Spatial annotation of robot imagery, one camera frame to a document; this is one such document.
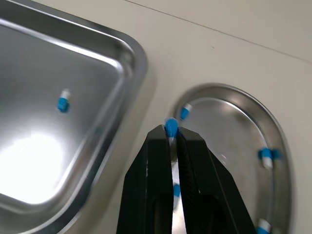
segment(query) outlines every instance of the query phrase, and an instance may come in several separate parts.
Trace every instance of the blue capsule cap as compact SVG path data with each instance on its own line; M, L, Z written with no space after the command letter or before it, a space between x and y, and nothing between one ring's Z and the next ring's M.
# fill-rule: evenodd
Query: blue capsule cap
M58 100L58 109L59 111L65 113L67 112L68 110L68 107L69 107L69 103L68 103L68 100L61 97L59 100Z
M174 196L179 197L180 196L180 185L174 184Z
M167 119L165 123L165 130L168 137L176 137L176 133L178 130L178 122L175 118Z
M258 229L257 229L257 233L258 233L258 234L269 234L269 232L268 232L268 231L266 231L265 229L260 228L260 227L258 227Z
M258 157L259 157L259 159L262 159L263 157L269 157L272 159L272 152L268 148L263 148L263 149L259 150Z

